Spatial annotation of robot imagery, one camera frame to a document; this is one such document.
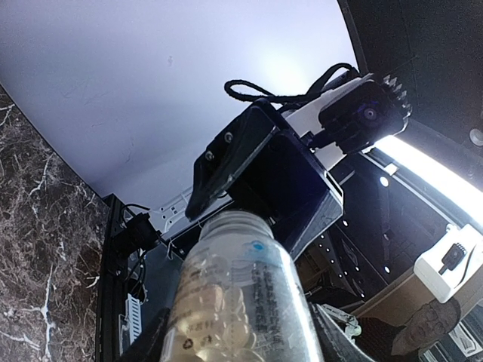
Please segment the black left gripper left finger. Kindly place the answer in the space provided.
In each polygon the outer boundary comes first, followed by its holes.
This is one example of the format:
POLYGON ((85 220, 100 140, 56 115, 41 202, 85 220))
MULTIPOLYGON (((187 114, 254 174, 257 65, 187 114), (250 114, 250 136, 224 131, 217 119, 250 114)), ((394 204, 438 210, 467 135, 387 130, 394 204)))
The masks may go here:
POLYGON ((162 308, 120 357, 120 362, 157 362, 161 359, 167 332, 169 308, 162 308))

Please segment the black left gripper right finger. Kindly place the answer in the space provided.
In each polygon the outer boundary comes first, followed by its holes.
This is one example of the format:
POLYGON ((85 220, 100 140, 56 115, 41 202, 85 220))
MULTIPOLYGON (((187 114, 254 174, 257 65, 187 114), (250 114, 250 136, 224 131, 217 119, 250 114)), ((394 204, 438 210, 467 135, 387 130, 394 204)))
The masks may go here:
POLYGON ((324 361, 330 362, 371 362, 359 347, 352 342, 337 326, 320 305, 309 303, 309 310, 315 326, 315 332, 321 346, 324 361))

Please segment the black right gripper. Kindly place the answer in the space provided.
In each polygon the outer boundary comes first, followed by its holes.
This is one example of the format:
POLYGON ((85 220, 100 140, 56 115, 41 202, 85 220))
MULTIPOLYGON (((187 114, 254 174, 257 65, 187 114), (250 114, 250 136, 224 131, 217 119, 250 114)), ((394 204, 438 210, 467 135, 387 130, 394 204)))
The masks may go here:
POLYGON ((271 105, 247 107, 198 157, 186 218, 199 218, 224 192, 272 221, 293 259, 343 214, 342 190, 271 105))

